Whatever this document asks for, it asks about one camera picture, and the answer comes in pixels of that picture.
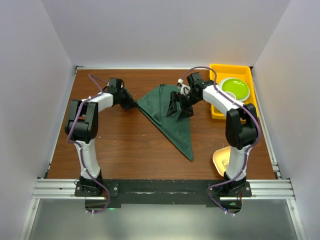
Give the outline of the dark green cloth napkin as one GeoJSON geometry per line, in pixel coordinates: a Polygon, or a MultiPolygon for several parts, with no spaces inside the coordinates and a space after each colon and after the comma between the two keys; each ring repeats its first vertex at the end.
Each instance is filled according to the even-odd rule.
{"type": "Polygon", "coordinates": [[[160,130],[162,134],[189,160],[194,160],[191,124],[188,118],[179,120],[179,112],[167,117],[171,92],[179,89],[175,85],[161,84],[138,101],[139,110],[160,130]]]}

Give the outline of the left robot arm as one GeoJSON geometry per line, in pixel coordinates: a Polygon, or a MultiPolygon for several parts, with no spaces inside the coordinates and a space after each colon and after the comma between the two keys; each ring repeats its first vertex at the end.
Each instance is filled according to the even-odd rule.
{"type": "Polygon", "coordinates": [[[120,105],[125,110],[138,105],[120,78],[110,78],[105,87],[98,88],[96,95],[70,102],[64,127],[67,142],[75,146],[80,162],[78,187],[92,196],[108,192],[95,150],[99,113],[115,105],[120,105]]]}

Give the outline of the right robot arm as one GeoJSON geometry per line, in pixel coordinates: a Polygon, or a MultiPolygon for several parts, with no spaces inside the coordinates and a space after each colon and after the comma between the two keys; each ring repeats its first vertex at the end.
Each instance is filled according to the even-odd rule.
{"type": "Polygon", "coordinates": [[[224,182],[209,187],[218,188],[222,196],[235,196],[247,180],[247,164],[251,149],[261,138],[256,107],[244,104],[222,90],[215,80],[203,80],[195,72],[187,77],[188,85],[180,78],[179,91],[172,91],[167,117],[180,112],[178,119],[194,115],[193,105],[205,101],[215,106],[225,116],[225,138],[230,145],[229,163],[223,174],[224,182]]]}

